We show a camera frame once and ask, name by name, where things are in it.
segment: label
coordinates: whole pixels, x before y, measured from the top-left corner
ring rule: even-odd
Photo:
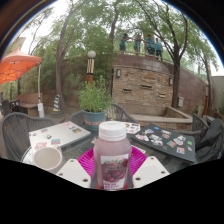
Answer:
[[[128,154],[120,156],[101,156],[103,185],[105,190],[115,190],[124,187],[128,166]]]

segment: street lamp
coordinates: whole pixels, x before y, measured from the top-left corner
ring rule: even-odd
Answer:
[[[88,64],[87,64],[87,75],[86,81],[87,83],[93,83],[93,70],[94,70],[94,58],[96,57],[95,51],[90,51],[88,53]]]

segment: metal table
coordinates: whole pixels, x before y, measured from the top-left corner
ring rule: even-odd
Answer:
[[[80,141],[77,141],[77,142],[67,145],[65,147],[61,147],[62,155],[65,159],[65,162],[67,162],[69,159],[78,159],[83,153],[85,153],[89,149],[93,148],[94,144],[92,144],[91,141],[96,136],[98,136],[98,131],[91,131],[91,135],[87,136],[86,138],[81,139]],[[144,147],[144,146],[130,140],[130,136],[132,136],[132,134],[127,134],[127,138],[129,139],[131,145],[134,145],[136,147],[139,147],[139,148],[145,150],[146,151],[145,155],[147,157],[155,156],[161,162],[161,164],[167,169],[167,171],[170,174],[175,173],[187,166],[199,163],[198,162],[199,160],[197,159],[196,155],[195,155],[194,163],[192,163],[192,164],[185,163],[179,159],[171,158],[168,155],[164,155],[159,152],[153,151],[147,147]],[[28,148],[26,150],[26,152],[24,153],[24,155],[21,159],[21,162],[30,164],[30,165],[34,165],[33,153],[32,153],[32,150],[30,150],[30,148]],[[133,188],[130,173],[128,173],[128,176],[127,176],[127,184],[128,184],[129,189]],[[93,175],[92,181],[91,181],[91,188],[96,189],[96,186],[97,186],[97,174],[95,172]]]

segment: potted plant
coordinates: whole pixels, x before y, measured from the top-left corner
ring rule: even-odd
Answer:
[[[84,120],[88,130],[98,130],[100,123],[105,121],[107,109],[111,106],[112,97],[106,87],[105,79],[83,85],[78,91],[80,108],[84,113]]]

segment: mug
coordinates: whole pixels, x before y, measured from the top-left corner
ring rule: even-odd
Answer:
[[[45,147],[38,149],[33,155],[34,165],[56,174],[65,164],[60,147]]]

